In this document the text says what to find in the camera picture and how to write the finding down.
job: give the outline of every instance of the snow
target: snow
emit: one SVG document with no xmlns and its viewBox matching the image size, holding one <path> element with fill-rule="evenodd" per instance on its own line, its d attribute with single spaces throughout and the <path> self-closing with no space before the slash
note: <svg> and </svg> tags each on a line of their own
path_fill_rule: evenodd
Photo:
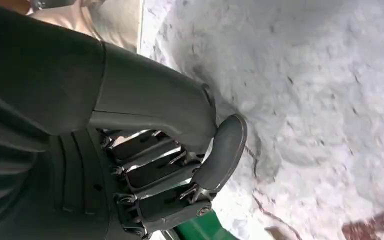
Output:
<svg viewBox="0 0 384 240">
<path fill-rule="evenodd" d="M 213 202 L 227 230 L 343 240 L 344 224 L 384 211 L 384 0 L 143 7 L 140 53 L 209 83 L 219 120 L 247 119 L 247 149 Z"/>
</svg>

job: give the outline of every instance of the bolt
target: bolt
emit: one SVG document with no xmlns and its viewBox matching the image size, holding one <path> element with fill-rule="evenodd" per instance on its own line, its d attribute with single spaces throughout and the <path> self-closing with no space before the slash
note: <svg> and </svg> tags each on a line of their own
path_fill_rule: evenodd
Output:
<svg viewBox="0 0 384 240">
<path fill-rule="evenodd" d="M 196 213 L 196 215 L 198 217 L 203 216 L 204 214 L 208 213 L 210 210 L 211 209 L 209 207 L 205 206 L 205 207 L 199 209 L 198 212 Z"/>
</svg>

